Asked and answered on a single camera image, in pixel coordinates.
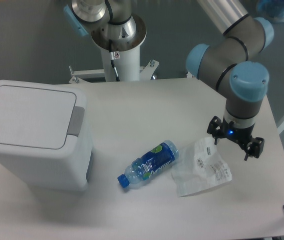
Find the gray floor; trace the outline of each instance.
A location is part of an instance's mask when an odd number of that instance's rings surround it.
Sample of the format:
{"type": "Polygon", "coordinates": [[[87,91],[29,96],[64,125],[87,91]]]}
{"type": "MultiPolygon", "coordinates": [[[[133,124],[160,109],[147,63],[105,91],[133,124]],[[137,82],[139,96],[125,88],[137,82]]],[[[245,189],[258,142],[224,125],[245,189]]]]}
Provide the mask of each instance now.
{"type": "MultiPolygon", "coordinates": [[[[65,84],[73,70],[101,69],[99,50],[90,37],[78,37],[63,15],[70,0],[0,1],[0,79],[65,84]]],[[[255,0],[243,0],[257,17],[255,0]]],[[[185,59],[197,44],[223,40],[195,0],[133,0],[147,26],[141,65],[160,62],[158,78],[185,77],[185,59]]],[[[284,23],[275,24],[273,43],[254,60],[271,74],[268,98],[275,121],[284,115],[284,23]]],[[[284,132],[281,135],[284,146],[284,132]]]]}

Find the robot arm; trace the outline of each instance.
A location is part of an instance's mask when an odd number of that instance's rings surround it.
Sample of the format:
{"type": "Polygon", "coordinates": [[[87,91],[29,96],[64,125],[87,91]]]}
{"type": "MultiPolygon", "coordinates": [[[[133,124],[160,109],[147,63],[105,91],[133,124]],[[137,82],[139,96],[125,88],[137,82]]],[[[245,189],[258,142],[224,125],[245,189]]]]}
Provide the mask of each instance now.
{"type": "Polygon", "coordinates": [[[110,24],[127,22],[132,16],[131,0],[72,0],[77,19],[89,31],[110,24]]]}
{"type": "Polygon", "coordinates": [[[186,67],[192,75],[223,95],[224,119],[214,117],[208,133],[237,143],[248,157],[258,158],[264,139],[252,137],[255,118],[267,93],[269,74],[264,66],[248,60],[267,47],[274,37],[272,25],[253,19],[238,0],[198,0],[225,36],[216,47],[197,45],[186,67]]]}

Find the black cable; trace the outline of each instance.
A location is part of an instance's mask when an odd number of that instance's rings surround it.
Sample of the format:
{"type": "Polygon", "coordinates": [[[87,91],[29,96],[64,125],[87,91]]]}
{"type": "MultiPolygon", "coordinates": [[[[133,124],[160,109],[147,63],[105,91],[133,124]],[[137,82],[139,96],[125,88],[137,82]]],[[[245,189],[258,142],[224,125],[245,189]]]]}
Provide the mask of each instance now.
{"type": "MultiPolygon", "coordinates": [[[[111,39],[108,41],[108,51],[109,51],[109,53],[112,52],[112,40],[111,39]]],[[[114,69],[114,72],[115,72],[116,81],[120,82],[121,80],[120,80],[120,77],[118,76],[118,72],[117,72],[117,69],[116,69],[116,66],[115,66],[113,59],[111,59],[111,65],[112,65],[112,68],[114,69]]]]}

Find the white table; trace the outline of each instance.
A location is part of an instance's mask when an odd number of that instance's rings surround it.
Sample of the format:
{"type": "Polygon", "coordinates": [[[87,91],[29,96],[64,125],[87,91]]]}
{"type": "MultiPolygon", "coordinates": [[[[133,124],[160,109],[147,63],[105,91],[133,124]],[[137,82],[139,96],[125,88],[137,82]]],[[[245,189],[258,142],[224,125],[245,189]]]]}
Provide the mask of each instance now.
{"type": "Polygon", "coordinates": [[[177,147],[206,137],[225,99],[195,79],[81,83],[95,150],[89,188],[71,193],[27,186],[0,165],[0,239],[232,240],[284,235],[284,150],[265,98],[253,132],[266,140],[259,159],[222,139],[230,184],[177,197],[170,169],[140,189],[117,177],[169,139],[177,147]]]}

